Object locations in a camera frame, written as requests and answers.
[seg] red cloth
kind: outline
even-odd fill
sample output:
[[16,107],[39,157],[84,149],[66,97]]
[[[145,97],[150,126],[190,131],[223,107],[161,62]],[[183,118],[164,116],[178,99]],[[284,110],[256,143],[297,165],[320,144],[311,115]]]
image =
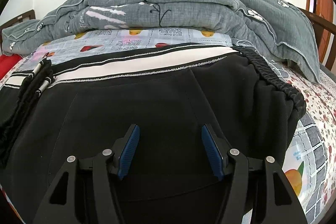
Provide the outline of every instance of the red cloth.
[[0,80],[22,59],[21,56],[13,54],[12,56],[0,56]]

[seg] wooden bed frame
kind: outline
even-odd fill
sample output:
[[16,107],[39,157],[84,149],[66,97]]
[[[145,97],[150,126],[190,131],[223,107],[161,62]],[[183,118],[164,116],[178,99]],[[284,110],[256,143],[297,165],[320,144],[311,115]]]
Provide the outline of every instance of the wooden bed frame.
[[[321,37],[323,34],[323,30],[326,29],[327,31],[331,32],[332,34],[334,34],[334,39],[333,39],[333,43],[331,45],[331,49],[330,49],[330,53],[327,59],[327,62],[325,64],[326,68],[328,70],[331,70],[335,59],[336,59],[336,25],[334,25],[333,23],[329,22],[328,20],[325,20],[324,18],[311,13],[307,10],[301,9],[299,8],[311,21],[313,28],[314,28],[314,32],[315,32],[315,37]],[[25,12],[17,17],[12,18],[11,20],[9,20],[8,22],[6,22],[5,24],[0,26],[0,34],[2,32],[2,29],[8,28],[10,26],[13,26],[17,23],[23,22],[24,20],[28,20],[28,19],[35,19],[35,12],[34,10],[30,10],[28,12]],[[317,42],[317,47],[319,47],[319,41],[320,39],[316,39]],[[0,35],[0,48],[2,45],[2,37]]]
[[13,26],[15,24],[21,23],[23,21],[26,20],[30,20],[30,19],[35,19],[35,11],[34,10],[30,10],[28,12],[25,12],[21,15],[18,15],[17,17],[12,18],[11,20],[7,21],[5,24],[2,24],[0,26],[0,49],[2,49],[2,30],[5,28],[8,28],[10,26]]

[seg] floral bedsheet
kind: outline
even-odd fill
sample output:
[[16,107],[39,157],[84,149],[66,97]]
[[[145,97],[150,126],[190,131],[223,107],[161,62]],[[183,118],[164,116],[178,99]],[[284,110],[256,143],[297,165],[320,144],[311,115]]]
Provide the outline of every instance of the floral bedsheet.
[[[5,77],[15,70],[33,69],[44,55],[53,64],[58,64],[78,57],[185,42],[230,47],[233,40],[219,33],[184,28],[96,30],[41,45]],[[250,46],[243,41],[238,44]],[[315,223],[327,202],[333,202],[331,196],[336,189],[336,84],[322,71],[322,84],[317,85],[284,64],[265,60],[279,78],[299,89],[307,102],[307,112],[299,120],[286,152],[283,171],[298,196],[308,223]],[[0,88],[5,81],[0,81]],[[250,223],[250,219],[251,212],[244,216],[242,224]]]

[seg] folded comforter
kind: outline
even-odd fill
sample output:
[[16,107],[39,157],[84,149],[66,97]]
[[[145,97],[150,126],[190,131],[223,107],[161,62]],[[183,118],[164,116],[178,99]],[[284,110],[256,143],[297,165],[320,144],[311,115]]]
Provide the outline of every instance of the folded comforter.
[[249,41],[275,61],[292,60],[308,80],[320,81],[314,30],[283,0],[68,0],[42,20],[2,31],[4,54],[27,55],[44,42],[89,29],[181,26]]

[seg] blue gripper pad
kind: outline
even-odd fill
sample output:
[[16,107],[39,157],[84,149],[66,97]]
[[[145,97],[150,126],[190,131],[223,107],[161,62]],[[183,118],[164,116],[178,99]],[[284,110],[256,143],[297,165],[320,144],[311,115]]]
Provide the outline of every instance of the blue gripper pad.
[[212,171],[218,177],[218,180],[221,181],[224,178],[223,158],[206,126],[202,127],[201,136]]
[[120,180],[124,178],[128,174],[128,170],[131,166],[131,162],[137,149],[138,143],[140,139],[140,128],[139,126],[135,126],[126,145],[124,150],[122,151],[119,157],[119,170],[117,176]]

